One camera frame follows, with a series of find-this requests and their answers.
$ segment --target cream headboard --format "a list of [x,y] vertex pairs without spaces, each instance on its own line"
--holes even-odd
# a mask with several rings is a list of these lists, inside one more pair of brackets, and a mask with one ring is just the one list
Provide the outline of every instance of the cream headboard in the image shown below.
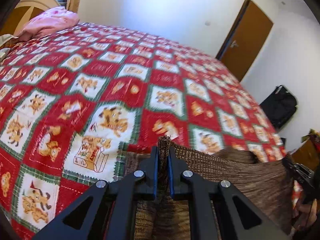
[[57,0],[20,0],[5,22],[0,35],[17,34],[30,19],[57,6],[60,6]]

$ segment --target white wall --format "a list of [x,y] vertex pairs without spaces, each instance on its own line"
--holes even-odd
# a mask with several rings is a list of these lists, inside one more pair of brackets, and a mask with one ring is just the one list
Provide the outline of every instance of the white wall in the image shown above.
[[320,130],[320,25],[280,11],[264,50],[241,84],[261,103],[277,85],[285,85],[299,102],[293,118],[280,131],[286,149],[300,146],[310,128]]
[[[273,0],[253,0],[274,20]],[[216,56],[244,0],[80,0],[81,21],[120,25],[178,41]]]

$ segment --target pink pillow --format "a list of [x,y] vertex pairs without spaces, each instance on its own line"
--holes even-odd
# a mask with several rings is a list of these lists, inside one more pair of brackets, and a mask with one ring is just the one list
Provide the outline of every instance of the pink pillow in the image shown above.
[[52,34],[71,28],[78,24],[79,17],[76,13],[66,10],[63,6],[49,9],[28,21],[21,31],[14,35],[19,41],[28,41],[34,38]]

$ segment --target bedspread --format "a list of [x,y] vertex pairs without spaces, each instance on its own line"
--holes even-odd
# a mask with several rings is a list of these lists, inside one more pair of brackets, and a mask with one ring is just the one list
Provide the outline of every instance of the bedspread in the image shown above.
[[19,43],[0,66],[0,206],[29,239],[163,135],[210,155],[285,155],[254,99],[196,49],[95,24]]

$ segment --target triangular cutout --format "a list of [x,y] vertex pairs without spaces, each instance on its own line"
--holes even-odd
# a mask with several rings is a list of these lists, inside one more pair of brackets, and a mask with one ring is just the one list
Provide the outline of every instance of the triangular cutout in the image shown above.
[[244,229],[248,230],[262,223],[262,220],[238,196],[232,199]]
[[79,206],[76,207],[68,216],[65,217],[63,223],[74,229],[79,230],[83,224],[84,218],[91,206],[93,197],[86,198]]

